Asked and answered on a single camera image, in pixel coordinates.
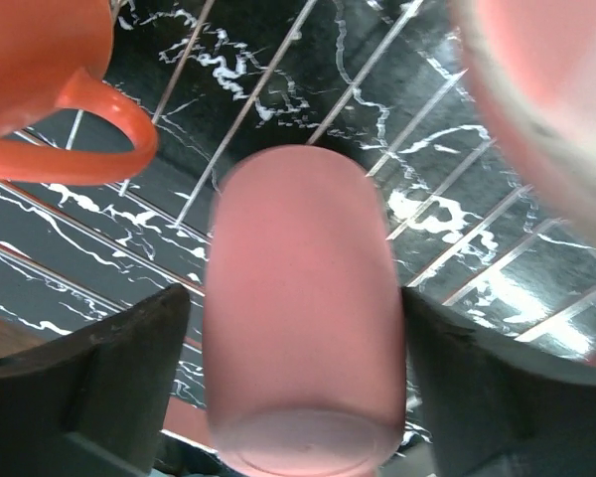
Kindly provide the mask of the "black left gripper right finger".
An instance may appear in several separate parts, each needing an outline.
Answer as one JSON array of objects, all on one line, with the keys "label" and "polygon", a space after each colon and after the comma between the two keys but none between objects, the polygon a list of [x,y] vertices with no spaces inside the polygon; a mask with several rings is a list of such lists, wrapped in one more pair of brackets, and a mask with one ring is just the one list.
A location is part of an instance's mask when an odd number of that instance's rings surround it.
[{"label": "black left gripper right finger", "polygon": [[596,476],[596,366],[401,290],[439,476]]}]

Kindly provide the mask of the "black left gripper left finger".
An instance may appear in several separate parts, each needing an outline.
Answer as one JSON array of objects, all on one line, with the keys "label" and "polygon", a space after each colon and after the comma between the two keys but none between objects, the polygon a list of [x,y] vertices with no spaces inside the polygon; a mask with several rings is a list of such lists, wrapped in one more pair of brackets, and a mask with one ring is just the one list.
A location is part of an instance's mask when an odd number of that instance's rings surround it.
[{"label": "black left gripper left finger", "polygon": [[0,476],[146,476],[187,332],[171,285],[43,342],[0,318]]}]

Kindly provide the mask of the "pink plastic cup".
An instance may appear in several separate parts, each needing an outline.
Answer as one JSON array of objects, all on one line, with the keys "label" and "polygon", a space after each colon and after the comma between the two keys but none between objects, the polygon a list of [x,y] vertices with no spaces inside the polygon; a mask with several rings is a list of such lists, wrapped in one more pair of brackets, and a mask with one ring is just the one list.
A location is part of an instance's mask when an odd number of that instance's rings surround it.
[{"label": "pink plastic cup", "polygon": [[337,152],[269,148],[213,204],[211,439],[247,476],[366,476],[405,424],[404,317],[381,195]]}]

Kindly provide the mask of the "pink cream leaf plate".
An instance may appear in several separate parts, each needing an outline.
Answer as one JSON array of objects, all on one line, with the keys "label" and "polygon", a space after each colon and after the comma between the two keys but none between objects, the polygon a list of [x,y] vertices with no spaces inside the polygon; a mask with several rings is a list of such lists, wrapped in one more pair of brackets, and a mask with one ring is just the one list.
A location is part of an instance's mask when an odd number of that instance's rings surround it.
[{"label": "pink cream leaf plate", "polygon": [[470,94],[519,175],[596,246],[596,1],[451,1]]}]

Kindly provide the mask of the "orange ceramic mug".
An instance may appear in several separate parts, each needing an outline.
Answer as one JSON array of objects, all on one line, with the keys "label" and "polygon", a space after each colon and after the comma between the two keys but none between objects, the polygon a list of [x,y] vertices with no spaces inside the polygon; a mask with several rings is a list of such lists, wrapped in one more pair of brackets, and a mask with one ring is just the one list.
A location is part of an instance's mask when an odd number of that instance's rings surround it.
[{"label": "orange ceramic mug", "polygon": [[[92,186],[148,166],[158,133],[133,100],[103,82],[112,47],[107,1],[0,1],[0,180]],[[107,120],[132,150],[66,150],[9,139],[61,109]]]}]

